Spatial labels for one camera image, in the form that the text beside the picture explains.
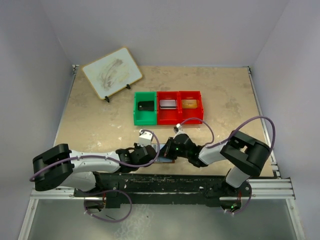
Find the red plastic bin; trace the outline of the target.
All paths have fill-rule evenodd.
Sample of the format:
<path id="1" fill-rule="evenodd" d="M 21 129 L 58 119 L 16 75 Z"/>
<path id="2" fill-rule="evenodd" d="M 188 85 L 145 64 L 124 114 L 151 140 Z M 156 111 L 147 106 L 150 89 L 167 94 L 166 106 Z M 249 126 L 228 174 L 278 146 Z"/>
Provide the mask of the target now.
<path id="1" fill-rule="evenodd" d="M 178 124 L 178 91 L 157 91 L 157 124 L 176 125 Z M 160 109 L 160 100 L 176 100 L 177 109 Z"/>
<path id="2" fill-rule="evenodd" d="M 198 107 L 196 109 L 182 109 L 182 99 L 196 99 Z M 200 91 L 178 91 L 177 94 L 177 107 L 178 117 L 177 122 L 182 123 L 183 121 L 190 118 L 204 119 L 204 107 L 202 103 L 202 96 Z"/>

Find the brown leather card holder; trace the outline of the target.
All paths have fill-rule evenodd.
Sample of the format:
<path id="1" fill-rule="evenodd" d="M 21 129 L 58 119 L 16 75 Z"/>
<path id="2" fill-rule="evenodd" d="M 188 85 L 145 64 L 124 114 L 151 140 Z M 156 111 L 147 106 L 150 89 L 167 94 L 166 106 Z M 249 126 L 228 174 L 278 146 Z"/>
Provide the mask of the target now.
<path id="1" fill-rule="evenodd" d="M 157 152 L 158 151 L 158 146 L 157 144 L 153 143 L 151 145 L 155 151 Z M 175 162 L 174 159 L 169 159 L 169 158 L 166 158 L 166 157 L 163 157 L 163 156 L 159 156 L 154 163 L 157 163 L 157 164 L 173 164 Z"/>

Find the green plastic bin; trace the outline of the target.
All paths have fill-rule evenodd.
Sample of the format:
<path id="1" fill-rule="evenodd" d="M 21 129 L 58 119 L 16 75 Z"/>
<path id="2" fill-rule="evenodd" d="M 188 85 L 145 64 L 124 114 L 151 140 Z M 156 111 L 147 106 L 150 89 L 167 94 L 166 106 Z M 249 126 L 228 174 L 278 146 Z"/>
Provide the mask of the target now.
<path id="1" fill-rule="evenodd" d="M 135 126 L 157 125 L 157 93 L 155 91 L 134 93 L 133 122 Z"/>

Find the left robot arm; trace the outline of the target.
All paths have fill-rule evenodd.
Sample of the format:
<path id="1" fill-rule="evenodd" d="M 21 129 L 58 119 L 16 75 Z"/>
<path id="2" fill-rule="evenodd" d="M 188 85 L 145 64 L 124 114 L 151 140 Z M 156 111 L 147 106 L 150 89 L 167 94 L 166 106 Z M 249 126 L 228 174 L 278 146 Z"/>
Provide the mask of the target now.
<path id="1" fill-rule="evenodd" d="M 103 191 L 100 172 L 130 173 L 152 165 L 159 149 L 151 145 L 120 148 L 107 153 L 86 153 L 58 144 L 32 160 L 34 182 L 38 192 L 69 187 L 98 196 Z"/>

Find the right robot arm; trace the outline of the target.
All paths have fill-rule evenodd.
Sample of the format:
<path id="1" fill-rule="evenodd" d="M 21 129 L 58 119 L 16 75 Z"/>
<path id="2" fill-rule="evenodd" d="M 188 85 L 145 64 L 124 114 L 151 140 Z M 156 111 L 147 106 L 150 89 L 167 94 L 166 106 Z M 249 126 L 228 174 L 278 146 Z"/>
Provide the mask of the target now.
<path id="1" fill-rule="evenodd" d="M 213 148 L 195 144 L 184 132 L 168 138 L 160 148 L 159 156 L 176 160 L 185 158 L 197 168 L 228 160 L 234 167 L 227 173 L 222 190 L 228 196 L 235 195 L 243 182 L 258 177 L 270 156 L 271 148 L 264 142 L 241 131 L 233 131 L 231 138 Z"/>

